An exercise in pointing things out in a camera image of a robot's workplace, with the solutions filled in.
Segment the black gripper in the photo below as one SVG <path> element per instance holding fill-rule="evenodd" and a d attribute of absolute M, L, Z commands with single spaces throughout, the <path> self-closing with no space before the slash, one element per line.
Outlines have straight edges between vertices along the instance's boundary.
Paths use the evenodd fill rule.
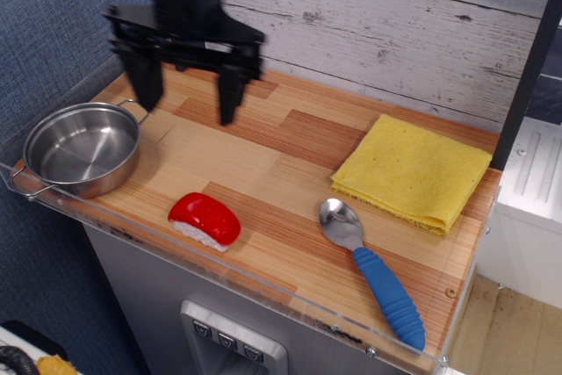
<path fill-rule="evenodd" d="M 222 0 L 152 0 L 110 5 L 112 49 L 140 105 L 151 112 L 162 94 L 162 63 L 219 73 L 220 123 L 234 121 L 246 84 L 262 74 L 264 34 L 231 18 Z"/>

